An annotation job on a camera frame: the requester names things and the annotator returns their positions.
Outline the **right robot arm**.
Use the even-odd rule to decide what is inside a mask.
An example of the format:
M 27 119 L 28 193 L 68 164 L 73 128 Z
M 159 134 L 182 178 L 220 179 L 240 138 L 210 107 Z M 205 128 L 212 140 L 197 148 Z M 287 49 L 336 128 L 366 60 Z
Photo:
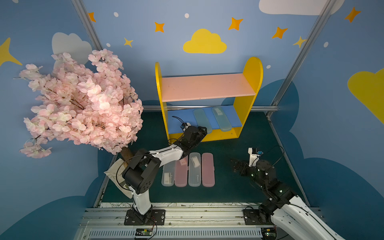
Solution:
M 258 207 L 260 223 L 272 223 L 295 240 L 342 240 L 343 237 L 317 216 L 290 187 L 278 180 L 276 169 L 266 160 L 256 164 L 231 159 L 234 172 L 248 177 L 267 199 Z

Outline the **pink pencil case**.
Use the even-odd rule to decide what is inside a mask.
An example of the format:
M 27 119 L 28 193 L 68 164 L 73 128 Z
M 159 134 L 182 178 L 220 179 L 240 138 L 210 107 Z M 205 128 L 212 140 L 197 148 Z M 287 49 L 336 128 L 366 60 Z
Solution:
M 175 186 L 185 187 L 188 183 L 188 157 L 176 161 L 175 164 Z
M 213 187 L 215 185 L 215 166 L 212 153 L 202 154 L 202 183 L 204 187 Z

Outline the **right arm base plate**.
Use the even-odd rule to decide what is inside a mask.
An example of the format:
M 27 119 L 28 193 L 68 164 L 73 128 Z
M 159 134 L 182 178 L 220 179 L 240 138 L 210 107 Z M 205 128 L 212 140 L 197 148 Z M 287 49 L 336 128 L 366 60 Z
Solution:
M 243 210 L 243 217 L 247 226 L 273 225 L 271 215 L 264 210 L 246 208 Z

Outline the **green pencil case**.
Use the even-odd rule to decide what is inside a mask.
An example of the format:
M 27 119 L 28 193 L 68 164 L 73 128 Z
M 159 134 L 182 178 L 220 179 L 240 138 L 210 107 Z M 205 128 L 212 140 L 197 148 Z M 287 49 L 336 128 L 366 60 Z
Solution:
M 196 109 L 193 111 L 193 114 L 195 116 L 198 126 L 207 128 L 207 134 L 211 134 L 213 129 L 205 111 L 202 108 Z
M 228 132 L 232 125 L 222 107 L 213 107 L 212 112 L 222 132 Z

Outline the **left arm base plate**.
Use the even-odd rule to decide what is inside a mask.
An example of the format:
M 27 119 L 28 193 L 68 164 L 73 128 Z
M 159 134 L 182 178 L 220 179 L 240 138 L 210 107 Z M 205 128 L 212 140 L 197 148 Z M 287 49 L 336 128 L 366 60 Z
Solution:
M 159 209 L 150 209 L 146 214 L 141 215 L 135 209 L 130 209 L 126 213 L 126 217 L 124 220 L 125 226 L 149 226 L 149 225 L 157 225 L 163 226 L 165 224 L 165 210 Z

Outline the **pink pencil case top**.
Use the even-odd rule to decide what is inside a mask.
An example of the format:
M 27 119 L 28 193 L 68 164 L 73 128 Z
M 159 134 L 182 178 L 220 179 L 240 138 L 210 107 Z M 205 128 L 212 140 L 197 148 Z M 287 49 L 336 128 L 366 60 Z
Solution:
M 175 186 L 185 187 L 188 183 L 188 157 L 176 161 L 175 164 Z

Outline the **pink pencil case bottom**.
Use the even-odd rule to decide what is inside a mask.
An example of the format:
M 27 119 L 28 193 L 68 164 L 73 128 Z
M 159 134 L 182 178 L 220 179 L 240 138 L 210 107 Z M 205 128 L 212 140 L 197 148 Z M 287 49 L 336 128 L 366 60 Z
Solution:
M 204 187 L 213 187 L 215 185 L 215 166 L 212 153 L 202 154 L 202 183 Z

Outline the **white pencil case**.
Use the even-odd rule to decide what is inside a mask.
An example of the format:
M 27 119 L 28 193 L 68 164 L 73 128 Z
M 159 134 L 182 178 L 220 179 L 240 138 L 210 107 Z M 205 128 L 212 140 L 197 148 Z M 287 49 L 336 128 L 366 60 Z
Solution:
M 202 180 L 202 163 L 200 153 L 189 154 L 188 184 L 191 187 L 199 187 Z
M 176 162 L 170 162 L 168 164 L 165 164 L 163 166 L 163 173 L 162 173 L 162 185 L 164 187 L 171 187 L 174 185 L 175 182 L 175 166 Z

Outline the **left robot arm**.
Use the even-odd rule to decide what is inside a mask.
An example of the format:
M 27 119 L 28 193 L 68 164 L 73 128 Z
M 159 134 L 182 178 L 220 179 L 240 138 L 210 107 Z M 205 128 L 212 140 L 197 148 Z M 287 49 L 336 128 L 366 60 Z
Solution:
M 152 211 L 149 189 L 160 167 L 185 158 L 207 134 L 206 127 L 187 126 L 184 135 L 170 146 L 135 154 L 122 177 L 133 193 L 133 208 L 137 214 L 146 216 Z

